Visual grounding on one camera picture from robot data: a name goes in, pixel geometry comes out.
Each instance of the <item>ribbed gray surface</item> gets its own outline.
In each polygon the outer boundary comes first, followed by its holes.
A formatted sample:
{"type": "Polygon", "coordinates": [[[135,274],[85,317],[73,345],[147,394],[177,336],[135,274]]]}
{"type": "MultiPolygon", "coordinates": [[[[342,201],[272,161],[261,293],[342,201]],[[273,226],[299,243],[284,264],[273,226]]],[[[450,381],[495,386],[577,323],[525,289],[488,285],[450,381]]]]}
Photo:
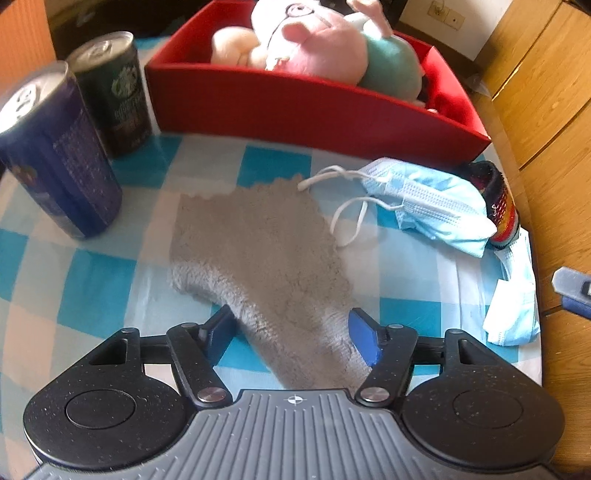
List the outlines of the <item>ribbed gray surface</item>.
{"type": "Polygon", "coordinates": [[[202,411],[168,451],[110,473],[45,464],[30,480],[551,480],[543,467],[483,475],[454,470],[417,450],[385,410],[343,391],[245,391],[202,411]],[[289,401],[300,397],[296,405],[289,401]]]}

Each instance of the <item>metal rivet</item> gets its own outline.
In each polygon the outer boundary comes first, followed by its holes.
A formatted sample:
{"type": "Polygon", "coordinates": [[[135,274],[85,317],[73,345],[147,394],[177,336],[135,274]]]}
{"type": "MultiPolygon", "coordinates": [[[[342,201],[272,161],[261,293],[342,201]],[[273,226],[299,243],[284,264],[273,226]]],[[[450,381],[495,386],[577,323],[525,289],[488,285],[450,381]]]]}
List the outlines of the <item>metal rivet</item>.
{"type": "Polygon", "coordinates": [[[388,390],[382,387],[364,388],[359,395],[361,395],[361,398],[365,401],[372,403],[382,402],[390,398],[388,390]]]}
{"type": "Polygon", "coordinates": [[[199,390],[199,393],[197,393],[197,398],[204,403],[217,403],[226,398],[227,394],[228,392],[226,392],[223,388],[207,387],[199,390]]]}

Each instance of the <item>starbucks can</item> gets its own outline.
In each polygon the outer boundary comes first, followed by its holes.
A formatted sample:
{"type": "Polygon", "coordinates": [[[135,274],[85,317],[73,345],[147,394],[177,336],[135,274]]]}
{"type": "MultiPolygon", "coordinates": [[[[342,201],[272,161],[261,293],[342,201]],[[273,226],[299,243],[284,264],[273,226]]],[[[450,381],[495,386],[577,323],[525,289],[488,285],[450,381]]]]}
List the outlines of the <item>starbucks can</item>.
{"type": "Polygon", "coordinates": [[[130,32],[95,38],[66,59],[110,158],[136,150],[152,133],[138,50],[130,32]]]}

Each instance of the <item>surgical face mask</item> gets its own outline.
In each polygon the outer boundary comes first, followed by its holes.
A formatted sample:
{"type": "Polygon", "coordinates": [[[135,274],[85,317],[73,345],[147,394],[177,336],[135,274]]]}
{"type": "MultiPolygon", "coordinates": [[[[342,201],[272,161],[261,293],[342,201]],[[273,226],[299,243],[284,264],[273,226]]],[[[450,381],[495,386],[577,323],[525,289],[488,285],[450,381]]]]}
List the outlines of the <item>surgical face mask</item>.
{"type": "Polygon", "coordinates": [[[505,280],[499,280],[482,327],[488,341],[501,346],[531,342],[540,332],[535,300],[535,277],[531,264],[530,236],[519,236],[503,250],[495,250],[505,280]]]}
{"type": "Polygon", "coordinates": [[[432,240],[441,240],[474,257],[482,257],[486,242],[496,232],[494,223],[486,217],[486,204],[476,187],[455,175],[381,158],[359,170],[326,167],[302,181],[298,188],[305,190],[335,177],[359,179],[368,193],[367,197],[344,202],[335,211],[331,233],[343,210],[352,203],[362,202],[355,234],[342,247],[357,237],[369,202],[393,212],[401,229],[418,230],[432,240]]]}

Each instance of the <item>red storage box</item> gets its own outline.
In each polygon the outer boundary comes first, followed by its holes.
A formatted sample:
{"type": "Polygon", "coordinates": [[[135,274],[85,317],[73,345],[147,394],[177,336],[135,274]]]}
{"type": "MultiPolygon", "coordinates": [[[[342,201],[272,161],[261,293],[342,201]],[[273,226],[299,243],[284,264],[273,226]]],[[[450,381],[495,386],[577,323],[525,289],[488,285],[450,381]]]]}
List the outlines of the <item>red storage box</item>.
{"type": "Polygon", "coordinates": [[[146,65],[163,131],[256,138],[447,168],[474,160],[490,143],[441,54],[402,34],[429,79],[427,107],[438,113],[328,80],[211,65],[213,34],[223,27],[251,28],[254,5],[214,0],[146,65]]]}

